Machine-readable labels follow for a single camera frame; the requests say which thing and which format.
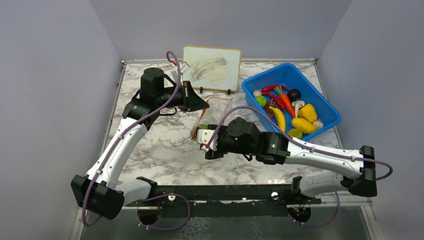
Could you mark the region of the clear orange-zip plastic bag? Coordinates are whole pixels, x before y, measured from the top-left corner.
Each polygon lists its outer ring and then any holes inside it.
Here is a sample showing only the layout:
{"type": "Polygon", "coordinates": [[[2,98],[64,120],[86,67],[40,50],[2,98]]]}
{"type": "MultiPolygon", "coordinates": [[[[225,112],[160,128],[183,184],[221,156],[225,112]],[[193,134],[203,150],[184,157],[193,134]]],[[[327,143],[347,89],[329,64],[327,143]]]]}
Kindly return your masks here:
{"type": "Polygon", "coordinates": [[[233,98],[213,96],[206,100],[209,108],[203,109],[200,117],[194,123],[190,131],[190,140],[197,137],[197,126],[199,124],[217,125],[223,116],[233,107],[233,98]]]}

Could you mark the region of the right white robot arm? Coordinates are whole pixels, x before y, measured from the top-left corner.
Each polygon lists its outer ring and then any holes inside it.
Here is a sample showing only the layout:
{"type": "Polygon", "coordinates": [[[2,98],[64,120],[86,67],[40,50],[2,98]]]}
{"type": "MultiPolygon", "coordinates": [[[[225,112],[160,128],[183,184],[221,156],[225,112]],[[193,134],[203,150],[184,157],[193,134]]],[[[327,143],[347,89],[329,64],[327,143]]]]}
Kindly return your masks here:
{"type": "Polygon", "coordinates": [[[325,173],[292,181],[288,196],[296,204],[308,197],[337,191],[360,197],[378,194],[375,164],[361,160],[372,156],[374,150],[369,146],[343,150],[297,138],[289,140],[281,133],[260,131],[253,122],[240,117],[228,125],[209,124],[205,129],[198,129],[196,141],[208,160],[233,153],[266,165],[305,165],[325,170],[325,173]]]}

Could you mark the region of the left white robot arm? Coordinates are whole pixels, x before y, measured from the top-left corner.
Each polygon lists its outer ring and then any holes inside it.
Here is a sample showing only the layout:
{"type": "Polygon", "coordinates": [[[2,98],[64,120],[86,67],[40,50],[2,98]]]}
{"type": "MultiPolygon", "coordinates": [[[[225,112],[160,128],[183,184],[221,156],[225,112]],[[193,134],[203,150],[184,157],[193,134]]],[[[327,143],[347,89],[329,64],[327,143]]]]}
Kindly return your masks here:
{"type": "Polygon", "coordinates": [[[189,81],[182,81],[187,68],[174,67],[172,77],[158,67],[143,71],[140,89],[123,109],[116,133],[95,164],[84,176],[75,175],[71,188],[75,199],[84,211],[112,220],[122,207],[140,200],[152,205],[157,191],[142,179],[136,179],[117,188],[121,171],[138,142],[146,135],[163,108],[179,108],[194,112],[209,108],[193,90],[189,81]]]}

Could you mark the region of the orange carrot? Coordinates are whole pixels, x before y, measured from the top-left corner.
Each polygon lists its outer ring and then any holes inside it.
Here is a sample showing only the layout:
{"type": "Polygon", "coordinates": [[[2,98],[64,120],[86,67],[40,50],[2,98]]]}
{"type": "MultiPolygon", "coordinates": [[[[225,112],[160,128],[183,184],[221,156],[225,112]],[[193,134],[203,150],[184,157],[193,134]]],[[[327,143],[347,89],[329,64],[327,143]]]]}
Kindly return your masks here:
{"type": "Polygon", "coordinates": [[[295,110],[294,107],[292,106],[292,103],[290,102],[287,94],[285,94],[283,92],[283,90],[276,88],[275,91],[278,93],[278,97],[283,101],[283,103],[286,106],[286,110],[288,111],[288,113],[290,114],[290,116],[292,118],[295,118],[295,110]]]}

